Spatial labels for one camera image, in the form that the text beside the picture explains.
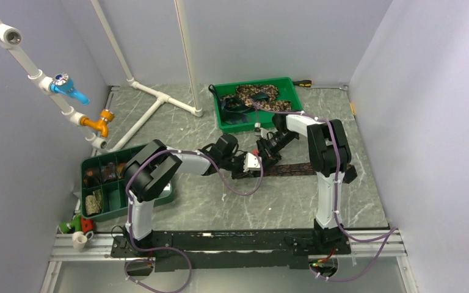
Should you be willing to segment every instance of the brown cloth strip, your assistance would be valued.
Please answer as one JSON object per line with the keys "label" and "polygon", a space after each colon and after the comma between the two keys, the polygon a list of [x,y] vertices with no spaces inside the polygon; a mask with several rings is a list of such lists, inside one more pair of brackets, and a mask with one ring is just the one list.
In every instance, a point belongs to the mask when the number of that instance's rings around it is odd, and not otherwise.
{"label": "brown cloth strip", "polygon": [[[315,175],[312,165],[310,163],[276,165],[264,171],[263,176],[305,176]],[[343,183],[350,183],[357,177],[355,166],[348,164]]]}

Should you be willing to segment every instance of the gray marble tile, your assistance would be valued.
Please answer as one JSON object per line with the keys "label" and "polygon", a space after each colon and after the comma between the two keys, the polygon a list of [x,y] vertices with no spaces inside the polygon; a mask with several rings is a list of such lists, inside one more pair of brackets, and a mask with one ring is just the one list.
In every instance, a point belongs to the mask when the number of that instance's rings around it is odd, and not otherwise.
{"label": "gray marble tile", "polygon": [[[188,85],[153,85],[184,103],[192,104]],[[319,117],[340,119],[352,151],[352,164],[358,178],[343,185],[341,212],[346,227],[386,226],[384,210],[373,174],[352,115],[346,93],[335,89],[296,87],[304,110]],[[115,120],[109,125],[109,145],[113,146],[153,104],[155,98],[130,87],[122,87],[115,101]],[[200,87],[204,115],[200,118],[171,104],[162,105],[125,148],[159,139],[182,150],[196,150],[215,142],[222,135],[216,124],[213,98],[205,86]],[[234,134],[241,150],[256,148],[253,132]],[[307,140],[291,142],[280,153],[281,164],[308,162]],[[313,224],[318,205],[315,176],[267,177],[260,190],[251,197],[230,192],[217,175],[176,175],[175,201],[155,208],[154,226],[158,230],[211,230],[257,228],[308,228]],[[231,180],[238,190],[253,189],[256,178]],[[125,218],[99,223],[100,231],[110,231]]]}

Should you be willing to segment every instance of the white wall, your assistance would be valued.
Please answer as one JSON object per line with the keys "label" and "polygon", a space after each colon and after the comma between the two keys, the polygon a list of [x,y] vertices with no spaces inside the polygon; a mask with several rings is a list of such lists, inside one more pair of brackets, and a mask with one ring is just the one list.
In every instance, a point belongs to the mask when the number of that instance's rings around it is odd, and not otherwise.
{"label": "white wall", "polygon": [[393,1],[350,90],[421,292],[469,292],[469,1]]}
{"label": "white wall", "polygon": [[[110,85],[122,69],[88,1],[62,0]],[[136,79],[188,83],[171,0],[101,0]],[[290,76],[349,82],[391,0],[187,0],[197,80],[236,82]]]}
{"label": "white wall", "polygon": [[[22,32],[22,47],[46,74],[72,75],[91,103],[70,104],[97,118],[107,87],[60,1],[0,0],[0,18]],[[0,47],[0,292],[40,290],[55,227],[75,207],[79,163],[90,152],[80,131]]]}

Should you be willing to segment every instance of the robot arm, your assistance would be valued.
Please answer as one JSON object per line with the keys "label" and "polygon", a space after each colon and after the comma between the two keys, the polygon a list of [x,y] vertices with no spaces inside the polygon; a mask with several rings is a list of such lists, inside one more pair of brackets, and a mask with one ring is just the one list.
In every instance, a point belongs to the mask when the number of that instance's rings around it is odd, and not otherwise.
{"label": "robot arm", "polygon": [[[330,143],[328,126],[300,115],[276,114],[272,121],[277,129],[260,137],[256,145],[263,168],[275,165],[280,159],[279,151],[299,134],[308,139],[308,154],[312,167],[317,173],[319,186],[319,206],[314,226],[321,231],[338,230],[333,215],[334,184],[339,184],[338,194],[341,195],[341,183],[344,172],[339,172],[338,182],[334,182],[336,170],[335,150],[333,142]],[[345,170],[351,161],[349,145],[340,120],[331,120],[336,145],[340,154],[341,165],[339,170]],[[159,140],[154,140],[142,149],[124,168],[124,177],[130,180],[141,164],[155,153],[171,149]],[[222,169],[231,171],[233,178],[256,177],[260,165],[255,156],[243,152],[239,155],[238,141],[230,134],[224,134],[216,143],[212,143],[200,151],[208,156]],[[151,214],[154,200],[163,191],[172,177],[177,173],[193,173],[210,175],[216,172],[210,161],[193,154],[172,153],[158,157],[152,165],[142,170],[134,180],[131,193],[134,195],[133,207],[133,233],[134,239],[140,241],[151,234]]]}

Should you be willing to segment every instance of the green compartment tray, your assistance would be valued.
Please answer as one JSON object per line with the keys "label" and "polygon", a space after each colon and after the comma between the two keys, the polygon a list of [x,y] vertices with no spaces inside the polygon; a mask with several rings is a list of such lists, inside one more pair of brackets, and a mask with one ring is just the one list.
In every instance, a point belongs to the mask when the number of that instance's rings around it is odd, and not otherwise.
{"label": "green compartment tray", "polygon": [[[137,154],[145,145],[127,148],[113,153],[102,154],[101,156],[91,157],[86,159],[81,164],[81,185],[82,185],[82,200],[81,211],[82,216],[86,219],[92,219],[95,222],[103,222],[127,214],[127,196],[125,194],[126,180],[119,179],[103,184],[86,187],[84,184],[84,172],[90,167],[104,166],[110,162],[116,164],[127,163]],[[94,190],[101,189],[103,194],[103,211],[101,214],[89,216],[85,211],[85,198],[92,194]],[[173,201],[173,190],[169,194],[155,199],[154,206],[160,206]]]}
{"label": "green compartment tray", "polygon": [[[275,85],[280,91],[280,96],[278,101],[291,101],[292,109],[296,111],[303,110],[301,103],[297,97],[294,84],[290,78],[272,78],[272,79],[262,79],[260,81],[246,81],[246,82],[236,82],[234,84],[219,84],[215,85],[219,98],[222,98],[224,95],[229,95],[236,92],[236,87],[242,84],[272,84]],[[215,111],[217,113],[217,123],[224,133],[232,132],[241,132],[241,131],[252,131],[254,130],[254,123],[256,122],[256,113],[253,111],[247,114],[248,122],[239,123],[236,125],[231,125],[223,121],[220,117],[220,105],[215,97],[213,97],[213,103],[215,105]],[[261,127],[263,128],[272,128],[274,124],[272,123],[272,116],[274,114],[267,113],[263,111],[258,111],[258,118],[260,119]]]}

